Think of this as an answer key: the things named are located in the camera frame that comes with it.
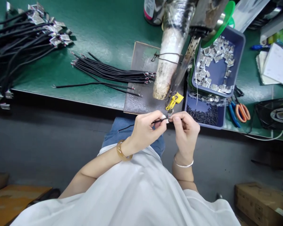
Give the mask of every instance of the hand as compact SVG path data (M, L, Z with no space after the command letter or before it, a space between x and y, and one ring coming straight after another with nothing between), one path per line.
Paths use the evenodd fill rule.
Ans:
M169 120L173 121L175 126L176 143L180 155L184 158L189 158L187 162L191 163L200 131L199 124L185 111L173 114Z
M157 121L163 118L165 118L165 115L158 110L136 116L132 135L128 137L124 142L124 144L127 145L125 149L126 153L124 153L123 151L122 144L123 154L125 156L135 154L156 141L159 136L166 131L167 121L163 120L162 122L155 124L153 124L153 121Z

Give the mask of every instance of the orange scissor handle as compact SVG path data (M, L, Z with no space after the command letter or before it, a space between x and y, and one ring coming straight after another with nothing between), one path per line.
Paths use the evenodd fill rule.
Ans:
M236 104L236 116L237 118L245 123L247 121L247 117L246 117L246 112L244 110L244 107L242 106L242 104Z
M244 105L244 104L240 104L243 109L244 109L244 112L245 112L245 116L246 116L246 120L250 120L251 119L251 115L249 114L249 111L247 109L247 107Z

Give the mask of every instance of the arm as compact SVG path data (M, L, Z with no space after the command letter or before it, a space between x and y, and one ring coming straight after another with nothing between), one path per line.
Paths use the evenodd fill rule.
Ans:
M125 156L130 156L145 149L157 140L167 129L166 121L156 123L155 130L152 129L152 122L160 119L162 116L163 114L158 110L148 114L138 115L135 119L132 135L121 144L122 153ZM121 158L117 154L116 147L97 156L80 169L59 198L67 198L86 192L97 178L120 161Z
M194 149L200 126L187 112L176 113L173 115L172 119L176 131L176 143L179 148L175 155L175 161L182 166L190 165L193 161ZM181 188L183 190L191 189L197 191L192 167L182 168L177 164L173 162L172 173Z

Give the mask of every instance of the green workbench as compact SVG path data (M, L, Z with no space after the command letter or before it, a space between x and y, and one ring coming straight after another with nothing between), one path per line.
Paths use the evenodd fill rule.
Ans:
M24 10L27 9L27 4L35 4L34 1L20 0L11 0L10 3L15 8ZM88 75L72 68L70 62L75 57L71 51L85 54L88 50L103 62L122 69L130 69L135 41L160 47L161 27L151 26L145 21L144 1L41 0L40 3L57 21L65 23L77 40L70 48L56 51L27 66L15 82L14 89L123 110L125 94L106 86L90 85L55 89L52 85L92 81ZM5 2L0 0L0 21L4 18L5 7ZM245 36L247 42L240 64L237 86L247 94L239 99L252 113L254 103L282 98L283 86L261 85L255 60L258 52L249 50L250 46L259 43L259 32L246 31ZM249 124L242 124L241 129L236 128L227 112L224 129L247 133ZM263 137L274 137L279 134L272 133L262 129L258 119L255 118L251 134Z

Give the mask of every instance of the paper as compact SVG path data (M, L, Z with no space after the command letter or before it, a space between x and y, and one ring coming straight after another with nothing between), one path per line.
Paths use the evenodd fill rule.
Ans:
M268 52L263 75L283 84L283 49L275 43Z
M263 85L271 85L271 84L279 84L279 82L277 82L276 80L269 78L265 75L263 75L263 71L264 71L264 64L267 58L267 53L266 51L261 51L259 53L259 55L256 57L256 61L257 61L257 67L258 67L258 71L260 74L260 78L262 81Z

